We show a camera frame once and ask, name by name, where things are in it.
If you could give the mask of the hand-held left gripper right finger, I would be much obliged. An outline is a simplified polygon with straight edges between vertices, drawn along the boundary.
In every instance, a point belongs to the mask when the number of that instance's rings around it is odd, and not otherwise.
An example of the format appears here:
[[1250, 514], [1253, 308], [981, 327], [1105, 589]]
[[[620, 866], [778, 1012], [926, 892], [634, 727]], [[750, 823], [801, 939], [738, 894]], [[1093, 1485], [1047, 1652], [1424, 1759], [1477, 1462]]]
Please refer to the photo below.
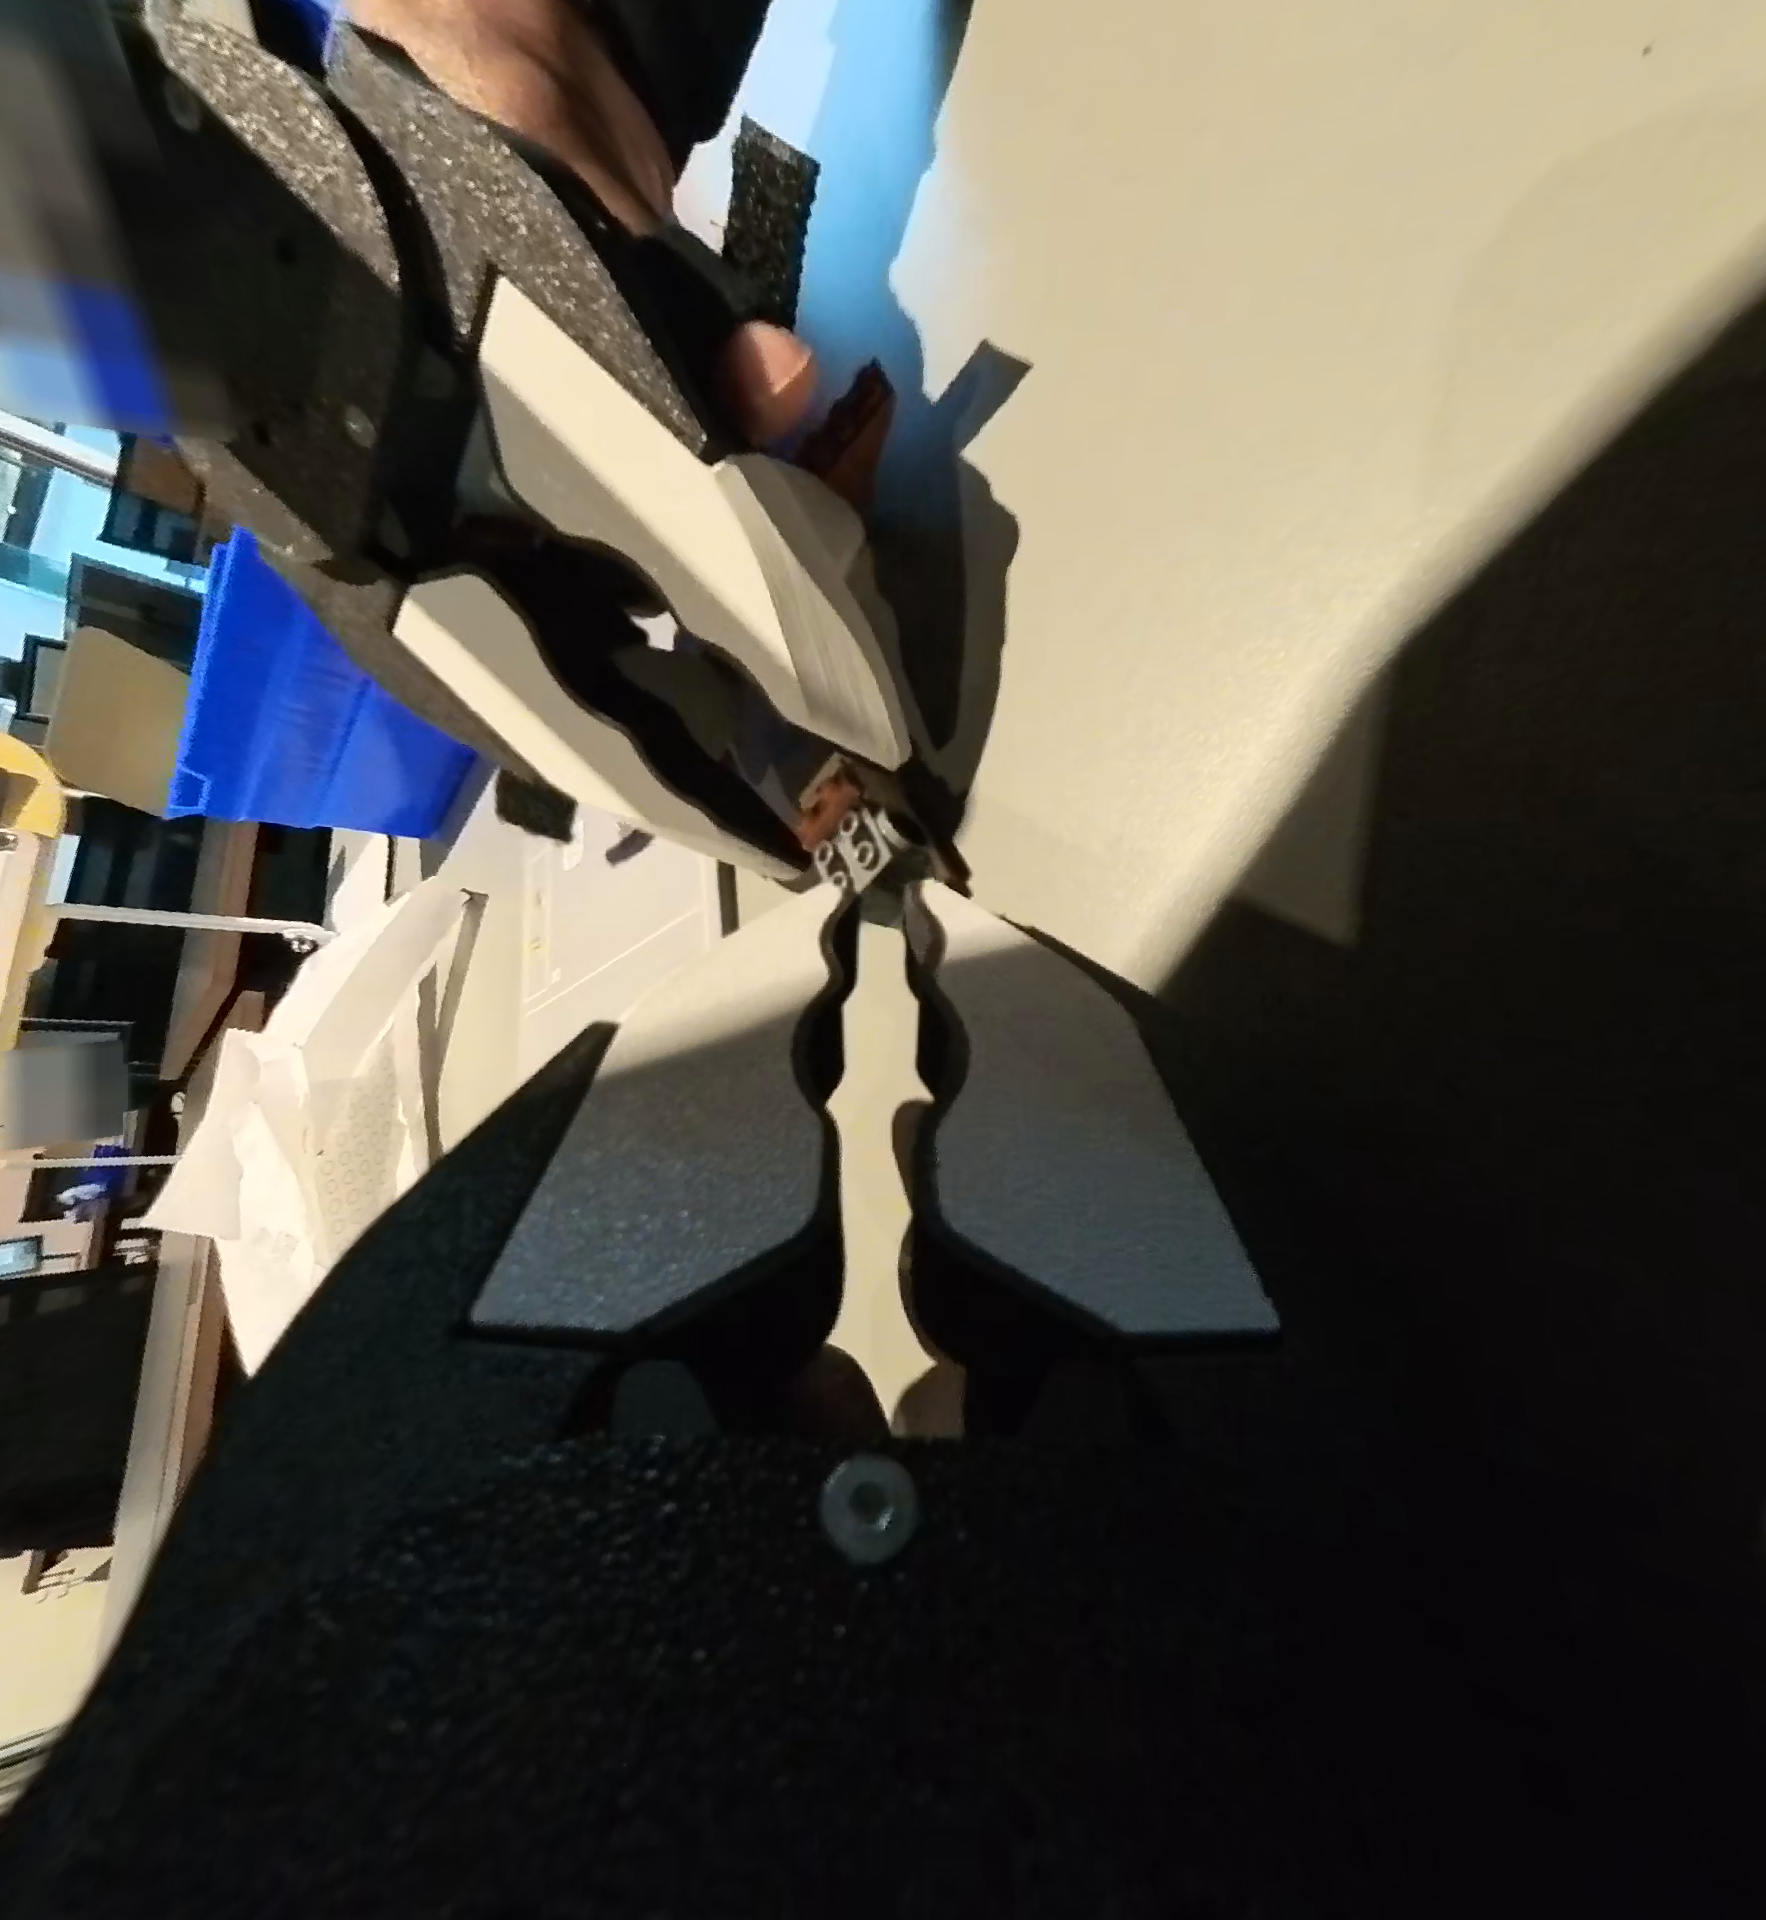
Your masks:
[[946, 884], [904, 899], [930, 1113], [918, 1215], [1078, 1330], [1272, 1340], [1277, 1307], [1110, 989]]

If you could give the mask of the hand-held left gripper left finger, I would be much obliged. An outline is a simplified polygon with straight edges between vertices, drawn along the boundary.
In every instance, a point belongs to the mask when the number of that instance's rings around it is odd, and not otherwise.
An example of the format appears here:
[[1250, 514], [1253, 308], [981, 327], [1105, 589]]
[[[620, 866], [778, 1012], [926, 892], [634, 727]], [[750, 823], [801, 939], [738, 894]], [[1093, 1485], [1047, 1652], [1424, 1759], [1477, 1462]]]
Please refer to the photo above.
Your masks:
[[627, 1338], [827, 1224], [843, 902], [787, 899], [670, 975], [606, 1044], [469, 1311]]

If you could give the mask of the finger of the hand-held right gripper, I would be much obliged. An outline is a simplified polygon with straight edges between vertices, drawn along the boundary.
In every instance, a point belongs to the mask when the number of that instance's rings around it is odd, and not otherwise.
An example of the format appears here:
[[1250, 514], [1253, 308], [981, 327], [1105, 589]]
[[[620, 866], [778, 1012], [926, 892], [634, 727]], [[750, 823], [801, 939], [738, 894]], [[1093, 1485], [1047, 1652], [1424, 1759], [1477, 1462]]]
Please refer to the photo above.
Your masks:
[[393, 636], [523, 781], [727, 866], [804, 877], [790, 826], [734, 766], [704, 753], [668, 702], [634, 687], [598, 645], [588, 651], [588, 694], [572, 687], [487, 576], [415, 585]]
[[505, 276], [478, 370], [503, 477], [557, 537], [620, 559], [790, 724], [908, 762], [895, 616], [855, 506], [770, 456], [705, 462]]

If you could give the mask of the reddish brown toy plate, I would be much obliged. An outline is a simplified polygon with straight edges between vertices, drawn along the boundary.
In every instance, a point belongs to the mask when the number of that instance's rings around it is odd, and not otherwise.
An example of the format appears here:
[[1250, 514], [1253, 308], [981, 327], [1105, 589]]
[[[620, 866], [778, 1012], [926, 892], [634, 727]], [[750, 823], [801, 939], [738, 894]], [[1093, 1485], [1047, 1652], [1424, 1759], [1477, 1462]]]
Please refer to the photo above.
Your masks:
[[895, 386], [880, 360], [863, 362], [823, 419], [799, 437], [793, 462], [860, 514], [870, 513], [895, 422]]

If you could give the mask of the grey toy brick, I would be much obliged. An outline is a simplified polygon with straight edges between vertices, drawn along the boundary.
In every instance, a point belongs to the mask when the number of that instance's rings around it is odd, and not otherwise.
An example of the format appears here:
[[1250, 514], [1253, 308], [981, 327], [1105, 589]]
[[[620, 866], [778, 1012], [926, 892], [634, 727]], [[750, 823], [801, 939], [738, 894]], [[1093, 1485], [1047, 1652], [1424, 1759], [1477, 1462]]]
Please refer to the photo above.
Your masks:
[[826, 884], [855, 899], [889, 877], [908, 849], [910, 839], [890, 815], [860, 804], [848, 808], [814, 848], [811, 866]]

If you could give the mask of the grey desk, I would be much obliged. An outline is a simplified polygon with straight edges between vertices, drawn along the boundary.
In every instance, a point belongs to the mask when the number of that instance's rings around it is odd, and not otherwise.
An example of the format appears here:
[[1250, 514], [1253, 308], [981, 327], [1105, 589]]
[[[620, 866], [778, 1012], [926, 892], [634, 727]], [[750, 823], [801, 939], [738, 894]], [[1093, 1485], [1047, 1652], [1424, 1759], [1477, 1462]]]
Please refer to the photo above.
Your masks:
[[1465, 1373], [1766, 1433], [1766, 3], [778, 3], [964, 845]]

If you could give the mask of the person's left hand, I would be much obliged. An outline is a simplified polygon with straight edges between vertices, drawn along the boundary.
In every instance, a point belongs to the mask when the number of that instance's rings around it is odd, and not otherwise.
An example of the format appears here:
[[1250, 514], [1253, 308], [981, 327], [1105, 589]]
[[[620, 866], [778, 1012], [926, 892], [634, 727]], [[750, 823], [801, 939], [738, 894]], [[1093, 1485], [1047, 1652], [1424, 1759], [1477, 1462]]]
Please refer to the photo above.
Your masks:
[[884, 1410], [870, 1374], [855, 1357], [822, 1347], [792, 1381], [790, 1427], [810, 1442], [880, 1444], [954, 1439], [967, 1432], [967, 1373], [941, 1357]]

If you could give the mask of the person's right hand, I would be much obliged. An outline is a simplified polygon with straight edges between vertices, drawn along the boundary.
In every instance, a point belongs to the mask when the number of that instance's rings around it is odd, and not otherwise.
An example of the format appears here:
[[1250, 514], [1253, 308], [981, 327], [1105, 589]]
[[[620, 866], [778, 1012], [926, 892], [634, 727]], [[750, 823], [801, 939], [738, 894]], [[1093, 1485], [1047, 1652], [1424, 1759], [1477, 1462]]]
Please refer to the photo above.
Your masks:
[[[631, 235], [679, 229], [682, 161], [589, 3], [358, 1], [345, 17], [465, 110], [557, 161]], [[710, 392], [747, 442], [770, 447], [804, 425], [817, 362], [792, 330], [733, 324], [704, 357]]]

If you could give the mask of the stack of nested blue bins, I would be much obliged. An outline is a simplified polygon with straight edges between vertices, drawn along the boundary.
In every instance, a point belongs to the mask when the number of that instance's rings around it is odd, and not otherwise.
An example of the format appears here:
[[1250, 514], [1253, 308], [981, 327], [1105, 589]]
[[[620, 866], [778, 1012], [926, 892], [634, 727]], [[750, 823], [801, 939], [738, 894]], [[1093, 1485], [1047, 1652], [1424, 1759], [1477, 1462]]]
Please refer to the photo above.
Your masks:
[[436, 837], [480, 762], [358, 667], [248, 531], [216, 546], [167, 819]]

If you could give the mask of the white crumpled paper bags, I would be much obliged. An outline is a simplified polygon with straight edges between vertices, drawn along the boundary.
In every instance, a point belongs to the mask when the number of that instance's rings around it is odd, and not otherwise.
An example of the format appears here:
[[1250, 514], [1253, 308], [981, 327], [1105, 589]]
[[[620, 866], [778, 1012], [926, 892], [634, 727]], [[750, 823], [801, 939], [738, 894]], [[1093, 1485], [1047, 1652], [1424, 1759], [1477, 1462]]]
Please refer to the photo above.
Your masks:
[[248, 1374], [437, 1156], [418, 990], [471, 905], [452, 880], [423, 880], [307, 955], [261, 1031], [221, 1039], [147, 1224], [216, 1251]]

